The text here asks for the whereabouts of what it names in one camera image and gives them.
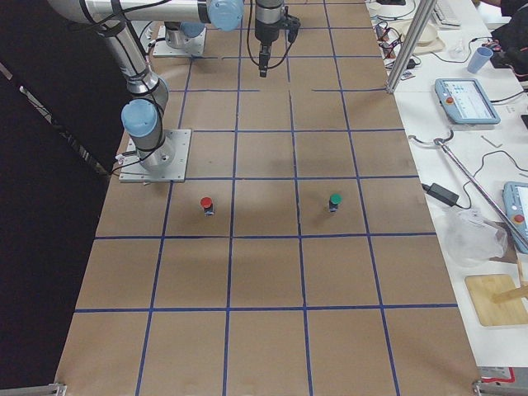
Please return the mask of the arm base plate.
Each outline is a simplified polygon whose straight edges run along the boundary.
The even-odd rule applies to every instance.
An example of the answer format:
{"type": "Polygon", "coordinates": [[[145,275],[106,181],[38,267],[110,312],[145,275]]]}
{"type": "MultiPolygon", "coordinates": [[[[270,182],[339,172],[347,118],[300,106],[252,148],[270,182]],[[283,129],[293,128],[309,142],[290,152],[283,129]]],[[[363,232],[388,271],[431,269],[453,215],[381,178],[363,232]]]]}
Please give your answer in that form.
{"type": "Polygon", "coordinates": [[[122,158],[119,169],[121,182],[184,182],[191,145],[191,130],[164,130],[165,141],[152,155],[137,163],[135,144],[128,139],[126,151],[130,156],[122,158]]]}
{"type": "Polygon", "coordinates": [[[153,56],[158,58],[201,57],[205,48],[206,27],[197,23],[183,23],[177,29],[160,26],[153,47],[153,56]]]}

